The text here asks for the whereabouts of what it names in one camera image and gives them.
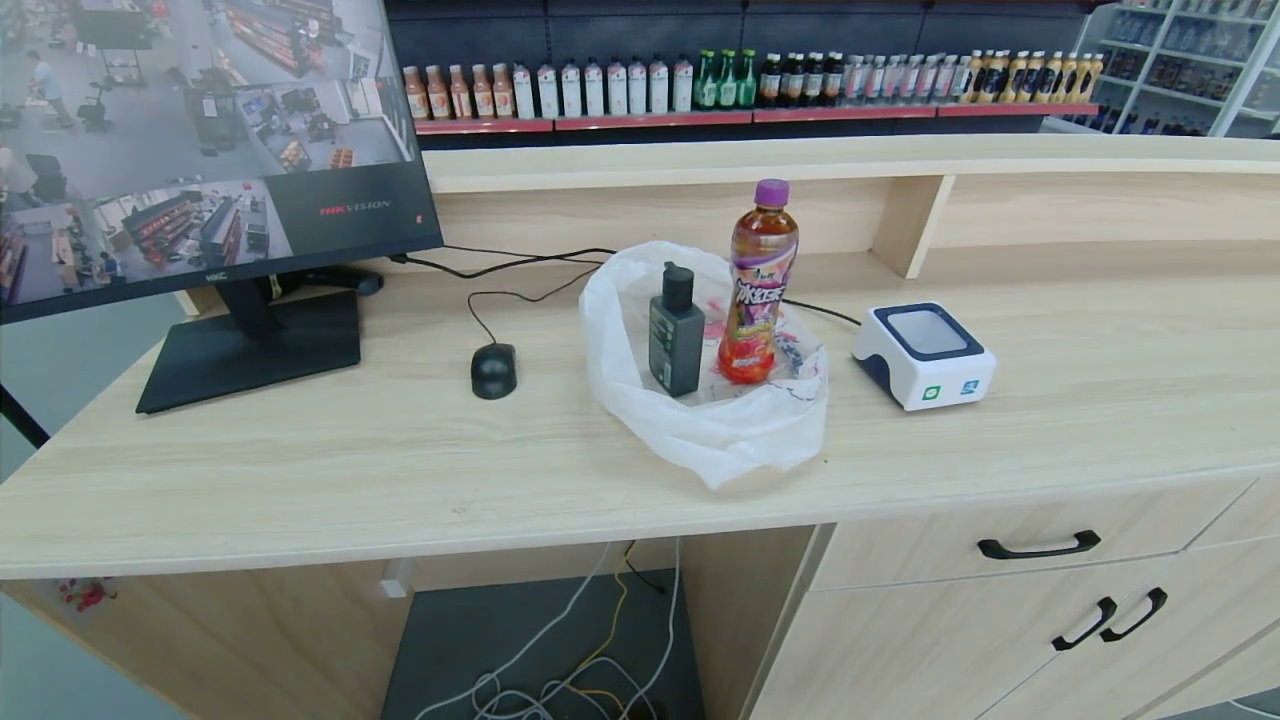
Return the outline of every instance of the white plastic bag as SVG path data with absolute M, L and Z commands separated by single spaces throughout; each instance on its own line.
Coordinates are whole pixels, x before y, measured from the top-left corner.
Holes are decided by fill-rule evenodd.
M 649 300 L 672 261 L 694 270 L 694 302 L 707 314 L 698 391 L 672 398 L 649 372 Z M 579 299 L 591 392 L 660 457 L 716 489 L 756 468 L 790 470 L 822 450 L 827 351 L 783 310 L 768 382 L 735 386 L 717 370 L 732 284 L 722 259 L 671 242 L 612 256 Z

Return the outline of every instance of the monitor base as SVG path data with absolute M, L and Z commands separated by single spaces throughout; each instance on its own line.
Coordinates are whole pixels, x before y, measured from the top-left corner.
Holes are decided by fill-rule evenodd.
M 355 292 L 273 306 L 252 281 L 215 287 L 230 314 L 169 329 L 138 413 L 160 413 L 360 363 Z

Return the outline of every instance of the red shelf edge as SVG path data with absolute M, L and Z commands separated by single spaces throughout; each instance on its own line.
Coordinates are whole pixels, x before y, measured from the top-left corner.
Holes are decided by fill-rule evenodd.
M 797 123 L 808 120 L 887 120 L 896 118 L 932 118 L 936 105 L 884 105 L 865 108 L 788 108 L 756 110 L 758 123 Z
M 1097 113 L 1094 102 L 983 102 L 940 105 L 940 118 L 986 118 L 996 115 L 1080 115 Z
M 494 132 L 550 132 L 554 124 L 534 120 L 413 120 L 416 135 L 475 135 Z
M 663 113 L 645 115 L 605 115 L 603 118 L 557 118 L 557 131 L 658 128 L 687 126 L 744 126 L 750 110 L 707 110 L 701 113 Z

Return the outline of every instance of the counter top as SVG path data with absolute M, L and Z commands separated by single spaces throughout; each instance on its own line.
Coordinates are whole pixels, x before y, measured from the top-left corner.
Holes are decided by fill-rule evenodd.
M 0 579 L 783 527 L 1280 465 L 1276 243 L 934 252 L 920 281 L 865 254 L 809 255 L 788 295 L 855 315 L 940 301 L 998 355 L 991 395 L 906 415 L 838 360 L 852 328 L 804 314 L 836 360 L 824 451 L 716 493 L 591 397 L 576 292 L 479 299 L 517 347 L 520 387 L 471 395 L 486 338 L 466 292 L 541 292 L 581 266 L 390 277 L 361 301 L 360 366 L 136 416 L 152 350 L 0 484 Z
M 1280 173 L 1280 142 L 1110 135 L 913 135 L 442 150 L 431 191 L 509 192 L 1009 173 Z

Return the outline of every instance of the person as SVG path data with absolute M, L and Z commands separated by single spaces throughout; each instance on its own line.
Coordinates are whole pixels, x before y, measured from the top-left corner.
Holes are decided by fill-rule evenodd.
M 37 91 L 42 99 L 49 101 L 49 104 L 58 113 L 58 122 L 64 128 L 76 127 L 76 120 L 72 119 L 72 114 L 67 111 L 67 104 L 63 102 L 63 88 L 58 83 L 58 78 L 54 76 L 54 68 L 49 67 L 49 63 L 40 58 L 40 53 L 36 50 L 27 50 L 27 58 L 36 64 L 36 69 L 31 73 L 31 82 L 27 87 Z
M 44 205 L 32 188 L 36 187 L 36 170 L 19 158 L 12 147 L 0 143 L 0 195 L 12 192 L 32 208 Z
M 102 259 L 102 272 L 110 278 L 109 282 L 111 284 L 124 284 L 124 273 L 120 272 L 119 260 L 111 258 L 111 254 L 105 250 L 99 254 L 99 258 Z

